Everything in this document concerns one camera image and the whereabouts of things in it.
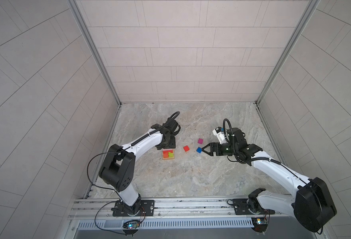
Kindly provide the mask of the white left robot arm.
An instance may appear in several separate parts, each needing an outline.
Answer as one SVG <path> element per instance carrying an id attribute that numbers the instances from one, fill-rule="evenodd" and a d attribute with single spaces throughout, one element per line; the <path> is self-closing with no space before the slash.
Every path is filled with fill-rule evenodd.
<path id="1" fill-rule="evenodd" d="M 152 125 L 144 135 L 130 143 L 111 145 L 104 153 L 98 176 L 117 192 L 123 212 L 128 215 L 136 215 L 141 208 L 141 196 L 132 185 L 136 160 L 153 147 L 157 150 L 175 149 L 175 136 L 180 131 L 175 120 L 177 115 L 179 112 L 171 115 L 164 124 Z"/>

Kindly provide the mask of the red wood cube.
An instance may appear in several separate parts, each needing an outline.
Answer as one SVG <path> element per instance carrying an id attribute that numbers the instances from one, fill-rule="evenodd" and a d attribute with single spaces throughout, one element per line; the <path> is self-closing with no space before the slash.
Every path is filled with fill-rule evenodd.
<path id="1" fill-rule="evenodd" d="M 184 146 L 184 147 L 183 147 L 183 149 L 184 149 L 184 151 L 185 151 L 185 152 L 187 152 L 187 151 L 189 151 L 189 150 L 190 150 L 190 149 L 189 149 L 189 147 L 188 147 L 187 145 L 186 145 L 186 146 Z"/>

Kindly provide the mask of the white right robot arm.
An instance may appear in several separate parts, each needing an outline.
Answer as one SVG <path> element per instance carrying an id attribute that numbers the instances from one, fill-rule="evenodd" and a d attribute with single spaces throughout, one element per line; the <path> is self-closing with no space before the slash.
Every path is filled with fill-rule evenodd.
<path id="1" fill-rule="evenodd" d="M 261 214 L 270 210 L 289 215 L 307 230 L 317 232 L 337 214 L 327 184 L 320 178 L 302 175 L 275 160 L 261 147 L 248 144 L 239 128 L 217 127 L 213 134 L 218 142 L 207 144 L 210 156 L 233 156 L 235 162 L 264 172 L 289 194 L 277 194 L 258 188 L 248 196 L 248 210 Z"/>

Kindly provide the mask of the red arch wood block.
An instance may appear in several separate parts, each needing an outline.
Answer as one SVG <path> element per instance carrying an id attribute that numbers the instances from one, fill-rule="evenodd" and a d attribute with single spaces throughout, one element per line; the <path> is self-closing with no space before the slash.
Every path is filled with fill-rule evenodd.
<path id="1" fill-rule="evenodd" d="M 174 153 L 174 150 L 173 150 L 173 149 L 166 149 L 166 150 L 163 150 L 163 151 L 162 151 L 162 154 L 164 154 L 164 153 L 169 153 L 169 152 Z"/>

